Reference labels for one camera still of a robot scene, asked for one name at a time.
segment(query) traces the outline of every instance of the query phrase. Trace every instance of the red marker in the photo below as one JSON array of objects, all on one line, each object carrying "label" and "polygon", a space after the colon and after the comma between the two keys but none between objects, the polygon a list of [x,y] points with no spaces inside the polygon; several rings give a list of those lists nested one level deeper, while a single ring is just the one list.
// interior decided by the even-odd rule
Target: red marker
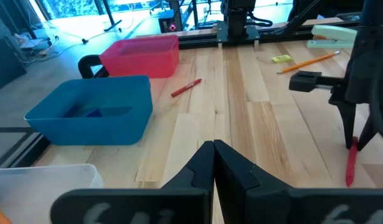
[{"label": "red marker", "polygon": [[358,138],[353,137],[353,144],[352,147],[349,150],[349,157],[348,157],[348,164],[346,167],[346,186],[350,187],[354,180],[354,167],[356,165],[356,159],[357,159],[357,144],[358,144]]},{"label": "red marker", "polygon": [[174,93],[171,94],[172,97],[175,97],[175,96],[177,96],[178,94],[180,94],[180,93],[182,93],[182,92],[184,92],[184,91],[190,89],[191,87],[193,87],[193,86],[195,86],[196,84],[200,83],[201,80],[202,80],[202,79],[199,78],[199,79],[195,80],[194,82],[189,83],[189,84],[186,85],[185,87],[182,87],[180,90],[175,91]]}]

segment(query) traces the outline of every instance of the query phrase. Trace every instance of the floor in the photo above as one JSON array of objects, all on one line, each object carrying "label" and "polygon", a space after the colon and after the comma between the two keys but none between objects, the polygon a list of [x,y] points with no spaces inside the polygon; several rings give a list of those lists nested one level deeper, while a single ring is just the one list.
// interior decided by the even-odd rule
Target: floor
[{"label": "floor", "polygon": [[[212,9],[216,10],[216,7],[217,3],[212,5]],[[201,12],[200,17],[203,17],[203,4],[199,5],[198,10]],[[272,19],[274,22],[283,22],[290,10],[291,5],[287,4],[257,7],[255,15]],[[220,16],[220,14],[209,15],[207,20],[218,20]],[[26,68],[26,75],[0,89],[0,157],[7,151],[15,151],[29,144],[36,133],[29,128],[24,115],[61,83],[81,78],[77,62],[83,56],[100,54],[116,40],[160,33],[157,17],[150,16],[148,11],[114,13],[113,17],[116,21],[122,19],[117,27],[121,27],[122,32],[118,32],[117,28],[112,32],[103,32],[104,28],[110,26],[108,16],[56,19],[50,23],[51,27],[56,28],[36,31],[39,38],[59,36],[59,43],[50,53],[51,56],[55,54],[60,56],[45,62],[31,63]],[[192,17],[193,15],[190,16],[190,26],[193,26]],[[89,43],[83,45],[81,39],[88,39]]]}]

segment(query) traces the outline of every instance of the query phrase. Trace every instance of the yellow eraser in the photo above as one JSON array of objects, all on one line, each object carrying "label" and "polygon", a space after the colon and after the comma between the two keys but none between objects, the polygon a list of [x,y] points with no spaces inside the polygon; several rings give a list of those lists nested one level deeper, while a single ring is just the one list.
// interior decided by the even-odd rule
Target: yellow eraser
[{"label": "yellow eraser", "polygon": [[281,56],[277,56],[277,57],[272,57],[272,59],[275,63],[282,63],[282,62],[287,62],[287,61],[292,60],[291,56],[289,56],[289,55],[281,55]]}]

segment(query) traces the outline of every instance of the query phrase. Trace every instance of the wooden table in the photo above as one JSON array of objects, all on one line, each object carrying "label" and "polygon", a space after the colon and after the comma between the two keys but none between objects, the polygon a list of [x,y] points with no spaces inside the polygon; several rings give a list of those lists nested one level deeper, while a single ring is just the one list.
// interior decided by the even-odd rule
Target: wooden table
[{"label": "wooden table", "polygon": [[[50,146],[36,164],[94,164],[106,187],[157,188],[172,178],[204,141],[222,139],[262,169],[294,187],[346,187],[348,150],[330,93],[288,90],[296,72],[281,69],[334,49],[307,49],[306,41],[180,51],[176,74],[151,80],[154,110],[142,140],[132,146]],[[293,62],[276,64],[288,54]],[[303,70],[343,77],[351,49]],[[202,78],[198,86],[171,93]],[[369,114],[357,107],[355,134]],[[352,187],[383,187],[383,139],[359,153]],[[221,223],[215,198],[214,223]]]}]

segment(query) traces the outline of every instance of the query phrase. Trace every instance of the desk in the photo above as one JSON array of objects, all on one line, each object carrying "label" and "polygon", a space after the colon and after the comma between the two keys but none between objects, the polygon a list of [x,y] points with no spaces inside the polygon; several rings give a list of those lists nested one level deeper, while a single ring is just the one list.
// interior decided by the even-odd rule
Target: desk
[{"label": "desk", "polygon": [[[106,187],[157,188],[186,164],[204,141],[222,139],[262,169],[294,187],[346,187],[348,150],[330,93],[288,90],[295,72],[281,69],[334,50],[306,41],[180,51],[176,74],[151,80],[154,110],[142,140],[132,146],[50,146],[37,166],[96,165]],[[271,58],[289,54],[294,62]],[[343,77],[351,49],[303,70]],[[171,93],[202,78],[172,98]],[[356,135],[369,114],[357,107]],[[359,153],[352,187],[383,187],[383,139]],[[217,197],[214,223],[220,223]]]}]

